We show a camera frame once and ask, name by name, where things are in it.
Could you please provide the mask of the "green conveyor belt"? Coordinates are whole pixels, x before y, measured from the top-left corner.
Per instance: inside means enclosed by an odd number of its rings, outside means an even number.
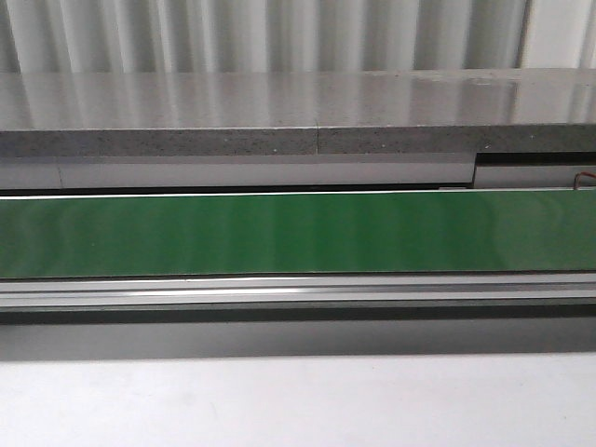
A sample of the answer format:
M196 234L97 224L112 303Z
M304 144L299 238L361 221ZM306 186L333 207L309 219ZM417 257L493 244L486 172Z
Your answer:
M594 267L591 189L1 202L4 279Z

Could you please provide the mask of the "grey stone counter slab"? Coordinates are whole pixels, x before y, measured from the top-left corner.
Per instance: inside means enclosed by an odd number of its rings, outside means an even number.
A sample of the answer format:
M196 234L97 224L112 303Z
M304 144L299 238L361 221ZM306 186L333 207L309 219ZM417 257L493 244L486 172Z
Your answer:
M591 69L1 77L7 158L594 148Z

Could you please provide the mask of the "grey conveyor frame rail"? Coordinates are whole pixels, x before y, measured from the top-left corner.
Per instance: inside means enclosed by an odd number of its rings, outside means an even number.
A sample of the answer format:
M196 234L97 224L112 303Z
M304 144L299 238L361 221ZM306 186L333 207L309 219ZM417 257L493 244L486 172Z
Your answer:
M592 298L587 272L4 281L2 308Z

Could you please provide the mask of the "white pleated curtain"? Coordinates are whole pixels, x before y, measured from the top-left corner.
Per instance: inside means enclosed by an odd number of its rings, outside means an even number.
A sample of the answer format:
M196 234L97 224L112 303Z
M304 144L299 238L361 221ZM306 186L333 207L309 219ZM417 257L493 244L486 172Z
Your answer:
M591 1L5 1L6 73L591 68Z

